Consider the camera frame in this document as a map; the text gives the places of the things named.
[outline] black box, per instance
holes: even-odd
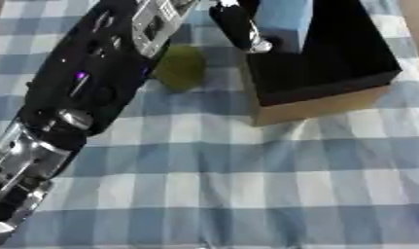
[[[256,125],[365,108],[401,72],[360,0],[315,0],[302,54],[242,61],[246,89],[257,98]]]

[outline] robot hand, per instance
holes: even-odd
[[[117,118],[197,2],[101,0],[54,48],[0,137],[0,245],[34,212],[87,138]],[[211,16],[241,50],[270,50],[235,0],[219,1]]]

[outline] green ball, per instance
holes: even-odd
[[[157,65],[154,76],[174,91],[186,91],[203,82],[205,68],[199,49],[172,45]]]

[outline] table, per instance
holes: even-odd
[[[204,84],[147,83],[4,248],[419,248],[419,56],[396,1],[364,3],[404,70],[373,108],[249,126],[235,49],[203,2],[174,40],[201,48]],[[7,0],[0,132],[93,4]]]

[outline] silver metal part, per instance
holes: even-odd
[[[78,110],[61,110],[58,116],[68,124],[82,130],[87,130],[92,126],[92,117]]]
[[[154,57],[166,41],[179,29],[199,0],[142,0],[133,17],[133,42],[141,55]],[[159,18],[154,37],[147,35]]]
[[[0,207],[5,203],[14,211],[0,208],[0,212],[12,212],[0,219],[0,244],[44,199],[52,187],[49,179],[70,156],[71,152],[37,139],[19,120],[11,122],[0,137]]]
[[[18,225],[30,216],[44,200],[52,188],[52,182],[46,181],[27,195],[22,206],[7,221],[0,221],[0,245],[2,245],[16,230]]]
[[[36,139],[14,121],[0,138],[0,201],[23,177],[51,178],[71,152]]]
[[[111,11],[106,11],[95,21],[94,27],[92,28],[92,32],[96,33],[102,27],[109,27],[112,25],[113,22],[114,17],[112,16]]]
[[[252,23],[253,29],[250,32],[252,48],[247,53],[268,53],[272,50],[272,44],[266,41],[260,34],[259,30]]]

